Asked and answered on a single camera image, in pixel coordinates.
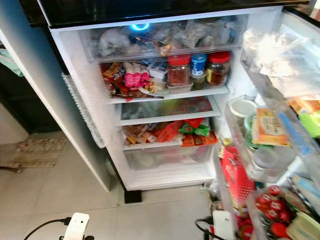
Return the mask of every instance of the floor mat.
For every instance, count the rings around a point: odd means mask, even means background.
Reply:
[[[56,164],[67,142],[65,136],[34,138],[28,137],[18,143],[13,160],[2,163],[10,168],[50,168]]]

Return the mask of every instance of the blue jar lid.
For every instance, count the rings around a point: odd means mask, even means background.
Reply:
[[[207,55],[204,53],[192,54],[191,59],[196,61],[201,61],[201,60],[205,61],[207,59]]]

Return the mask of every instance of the power cord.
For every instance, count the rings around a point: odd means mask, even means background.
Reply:
[[[200,222],[206,223],[206,224],[209,224],[209,225],[213,225],[214,224],[214,220],[213,220],[212,216],[207,216],[206,218],[197,219],[197,220],[194,221],[194,223],[195,223],[196,227],[199,230],[201,230],[203,233],[205,233],[206,235],[210,235],[211,237],[214,237],[214,238],[219,239],[219,240],[225,240],[224,238],[215,235],[214,233],[210,232],[209,230],[200,227],[200,225],[198,224]]]
[[[50,220],[50,221],[46,221],[45,223],[41,224],[40,226],[36,227],[35,229],[33,229],[25,238],[24,240],[27,240],[35,231],[39,230],[40,228],[42,228],[45,225],[51,224],[51,223],[56,223],[56,222],[61,222],[64,225],[68,226],[69,223],[71,221],[71,217],[68,216],[66,218],[62,218],[62,219],[55,219],[55,220]]]

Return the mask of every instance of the refrigerator foot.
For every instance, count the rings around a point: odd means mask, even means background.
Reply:
[[[142,191],[124,191],[124,203],[125,204],[133,204],[133,203],[141,203],[142,202]]]

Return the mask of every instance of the tile floor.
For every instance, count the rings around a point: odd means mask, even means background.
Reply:
[[[203,239],[194,226],[209,214],[200,186],[144,191],[142,197],[142,203],[124,204],[118,183],[104,192],[68,143],[52,168],[0,172],[0,239],[23,240],[43,222],[74,212],[90,215],[85,234],[96,240]],[[29,239],[57,240],[65,230],[52,223]]]

